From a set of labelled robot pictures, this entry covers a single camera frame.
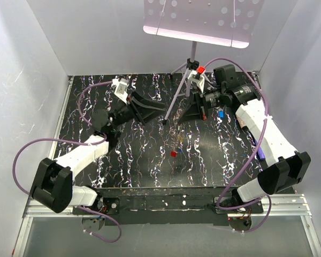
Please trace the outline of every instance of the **perforated metal plate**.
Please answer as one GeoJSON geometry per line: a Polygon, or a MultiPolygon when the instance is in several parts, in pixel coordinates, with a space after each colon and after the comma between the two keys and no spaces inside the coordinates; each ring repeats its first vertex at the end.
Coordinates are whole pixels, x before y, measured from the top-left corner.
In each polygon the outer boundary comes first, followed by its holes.
{"type": "Polygon", "coordinates": [[[153,35],[245,48],[263,3],[264,0],[144,0],[143,29],[153,35]]]}

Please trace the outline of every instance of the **tripod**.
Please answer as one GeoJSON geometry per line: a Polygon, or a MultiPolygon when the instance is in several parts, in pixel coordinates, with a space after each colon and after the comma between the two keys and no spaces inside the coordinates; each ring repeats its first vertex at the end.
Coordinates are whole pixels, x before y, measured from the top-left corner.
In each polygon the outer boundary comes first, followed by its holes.
{"type": "MultiPolygon", "coordinates": [[[[190,55],[190,58],[187,59],[187,62],[186,62],[186,63],[183,63],[181,66],[179,66],[177,69],[175,69],[173,72],[170,73],[170,78],[171,78],[171,76],[172,76],[173,74],[175,74],[176,72],[178,72],[179,70],[181,70],[182,68],[184,68],[185,66],[187,66],[187,69],[186,69],[186,71],[184,72],[184,75],[183,75],[183,77],[182,77],[182,80],[181,80],[181,82],[180,82],[180,85],[178,86],[177,91],[176,91],[176,93],[175,93],[175,96],[174,96],[173,99],[172,99],[172,102],[171,102],[171,104],[170,104],[170,107],[169,107],[169,109],[167,110],[166,115],[165,115],[165,117],[164,117],[164,119],[163,119],[163,121],[162,121],[162,124],[163,124],[163,125],[166,124],[167,119],[168,119],[168,117],[169,117],[169,115],[170,115],[170,113],[171,113],[171,110],[172,110],[172,108],[173,108],[173,106],[174,106],[174,104],[175,104],[175,101],[176,101],[177,97],[180,96],[179,93],[180,93],[180,91],[181,91],[181,89],[182,89],[182,86],[183,86],[185,80],[186,80],[187,74],[190,72],[190,70],[197,70],[197,68],[198,68],[198,66],[199,66],[198,61],[195,61],[196,45],[197,45],[197,42],[196,42],[196,41],[193,41],[193,43],[192,43],[192,53],[191,53],[191,55],[190,55]]],[[[189,97],[189,95],[190,95],[190,87],[191,87],[191,85],[192,85],[191,80],[188,80],[188,82],[187,82],[187,88],[186,88],[186,93],[184,94],[186,97],[189,97]]]]}

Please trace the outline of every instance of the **white wall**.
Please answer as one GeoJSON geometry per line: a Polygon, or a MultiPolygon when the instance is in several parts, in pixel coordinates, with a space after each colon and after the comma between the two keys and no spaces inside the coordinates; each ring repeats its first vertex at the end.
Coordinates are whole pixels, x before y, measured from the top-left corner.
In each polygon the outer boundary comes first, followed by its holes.
{"type": "MultiPolygon", "coordinates": [[[[143,0],[27,2],[68,75],[171,72],[190,57],[189,41],[143,31],[143,0]]],[[[260,70],[295,3],[266,0],[249,47],[198,43],[196,59],[204,65],[229,57],[247,70],[260,70]]]]}
{"type": "MultiPolygon", "coordinates": [[[[26,0],[0,0],[0,256],[11,256],[27,200],[12,179],[12,162],[25,143],[53,137],[67,76],[26,0]]],[[[31,147],[18,160],[30,189],[50,145],[31,147]]]]}
{"type": "Polygon", "coordinates": [[[296,188],[307,197],[321,242],[321,0],[299,0],[263,68],[270,113],[311,164],[296,188]]]}

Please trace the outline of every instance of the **marbled table surface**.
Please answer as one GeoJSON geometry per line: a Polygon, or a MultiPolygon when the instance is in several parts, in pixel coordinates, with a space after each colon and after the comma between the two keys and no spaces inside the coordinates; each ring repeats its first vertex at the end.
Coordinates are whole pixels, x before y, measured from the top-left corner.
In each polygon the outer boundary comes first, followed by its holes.
{"type": "MultiPolygon", "coordinates": [[[[83,122],[77,111],[77,100],[89,85],[124,77],[129,81],[128,92],[136,90],[149,99],[160,101],[168,107],[177,90],[182,75],[175,74],[172,80],[167,74],[88,75],[75,76],[67,103],[59,137],[84,142],[93,130],[83,122]]],[[[114,110],[118,98],[112,85],[91,89],[82,102],[85,116],[90,119],[96,109],[114,110]]],[[[96,187],[187,187],[224,186],[236,175],[255,148],[252,136],[240,129],[229,108],[224,108],[225,117],[220,119],[218,109],[211,109],[206,121],[193,121],[184,125],[185,138],[182,153],[170,156],[174,119],[185,108],[187,99],[179,97],[167,125],[162,125],[164,116],[141,126],[135,121],[120,127],[120,141],[107,156],[100,157],[76,177],[77,185],[96,187]]],[[[55,157],[64,155],[75,146],[59,143],[55,157]]],[[[261,171],[255,158],[239,179],[242,185],[261,171]]]]}

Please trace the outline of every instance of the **robotic arm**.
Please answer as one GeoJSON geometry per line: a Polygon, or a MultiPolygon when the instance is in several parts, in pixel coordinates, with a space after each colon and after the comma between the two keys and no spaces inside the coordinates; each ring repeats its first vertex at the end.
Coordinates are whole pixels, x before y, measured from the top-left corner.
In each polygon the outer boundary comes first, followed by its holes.
{"type": "Polygon", "coordinates": [[[67,206],[79,205],[94,211],[104,209],[103,197],[94,188],[73,186],[75,177],[117,145],[121,134],[117,126],[131,119],[145,125],[166,112],[163,103],[147,100],[137,92],[128,95],[126,80],[113,80],[113,84],[116,84],[115,94],[122,100],[119,101],[120,106],[113,112],[97,110],[94,113],[92,127],[95,132],[86,141],[88,144],[103,142],[79,146],[54,160],[45,158],[39,164],[29,195],[55,213],[60,213],[67,206]]]}
{"type": "Polygon", "coordinates": [[[252,84],[240,85],[234,65],[225,65],[214,69],[217,85],[214,91],[203,93],[202,80],[204,68],[191,71],[188,79],[196,83],[190,94],[190,103],[179,118],[179,123],[190,120],[206,120],[209,109],[228,106],[240,118],[253,137],[258,141],[263,129],[263,120],[267,127],[261,148],[265,154],[268,168],[257,178],[232,191],[232,197],[220,203],[222,207],[244,205],[267,194],[275,194],[298,184],[310,164],[307,152],[299,153],[279,131],[271,116],[265,117],[264,103],[252,84]]]}

